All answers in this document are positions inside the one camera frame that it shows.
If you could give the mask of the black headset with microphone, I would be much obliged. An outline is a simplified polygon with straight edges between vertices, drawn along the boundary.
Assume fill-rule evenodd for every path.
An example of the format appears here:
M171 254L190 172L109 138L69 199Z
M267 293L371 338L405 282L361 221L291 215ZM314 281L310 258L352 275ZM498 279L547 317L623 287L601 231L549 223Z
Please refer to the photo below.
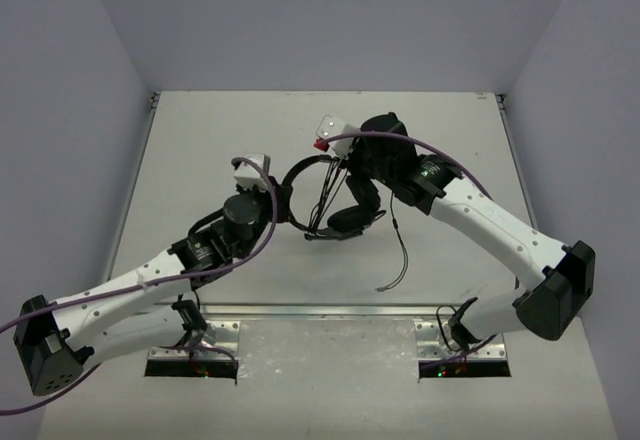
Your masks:
M313 155L300 160L284 176L281 183L293 187L295 178L304 170L317 163L327 163L327 171L319 199L309 214L306 224L300 223L291 210L289 224L304 233L306 240L346 240L363 234L386 211L381 209L378 189L371 178L353 173L348 161L326 154ZM327 220L327 226L320 224L327 209L334 200L343 183L347 184L357 204L333 213Z

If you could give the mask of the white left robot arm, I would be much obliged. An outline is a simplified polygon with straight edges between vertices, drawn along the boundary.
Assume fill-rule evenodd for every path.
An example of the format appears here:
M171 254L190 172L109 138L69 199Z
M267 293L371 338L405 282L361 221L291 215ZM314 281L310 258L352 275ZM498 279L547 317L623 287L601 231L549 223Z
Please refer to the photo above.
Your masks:
M148 347L188 350L208 324L189 294L265 248L288 219L292 188L274 178L240 185L222 208L143 265L92 289L26 300L13 343L37 397L65 391L102 363Z

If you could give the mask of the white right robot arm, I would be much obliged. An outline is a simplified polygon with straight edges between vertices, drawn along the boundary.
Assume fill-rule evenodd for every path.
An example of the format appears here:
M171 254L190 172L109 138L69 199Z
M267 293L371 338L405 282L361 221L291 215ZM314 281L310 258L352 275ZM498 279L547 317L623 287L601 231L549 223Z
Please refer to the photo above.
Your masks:
M447 321L452 341L467 350L499 333L528 330L558 340L594 290L596 252L568 244L521 221L474 183L450 157L419 155L393 114L366 121L347 139L353 170L389 188L398 199L469 238L504 265L517 288L466 300Z

